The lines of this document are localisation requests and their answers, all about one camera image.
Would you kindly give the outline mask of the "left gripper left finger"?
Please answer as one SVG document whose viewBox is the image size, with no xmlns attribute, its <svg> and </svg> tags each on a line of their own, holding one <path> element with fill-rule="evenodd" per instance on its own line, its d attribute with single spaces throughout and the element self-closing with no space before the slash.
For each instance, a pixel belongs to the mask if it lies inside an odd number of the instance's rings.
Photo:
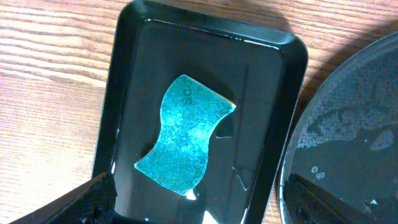
<svg viewBox="0 0 398 224">
<path fill-rule="evenodd" d="M 103 172 L 11 224 L 111 223 L 116 197 L 113 174 Z"/>
</svg>

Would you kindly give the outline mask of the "green yellow sponge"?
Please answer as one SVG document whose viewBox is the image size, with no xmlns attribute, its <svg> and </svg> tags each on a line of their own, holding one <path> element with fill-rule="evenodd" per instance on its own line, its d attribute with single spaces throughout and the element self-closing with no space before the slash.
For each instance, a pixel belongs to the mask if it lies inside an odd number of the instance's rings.
<svg viewBox="0 0 398 224">
<path fill-rule="evenodd" d="M 205 175 L 210 138 L 236 105 L 188 75 L 176 78 L 160 105 L 160 132 L 135 169 L 185 196 Z"/>
</svg>

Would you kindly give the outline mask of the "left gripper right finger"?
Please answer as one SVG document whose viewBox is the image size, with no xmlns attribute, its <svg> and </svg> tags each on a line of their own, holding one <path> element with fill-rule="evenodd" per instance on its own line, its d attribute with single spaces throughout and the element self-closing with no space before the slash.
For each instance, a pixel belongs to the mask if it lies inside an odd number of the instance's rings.
<svg viewBox="0 0 398 224">
<path fill-rule="evenodd" d="M 294 224 L 376 223 L 369 216 L 298 174 L 283 184 L 284 216 Z"/>
</svg>

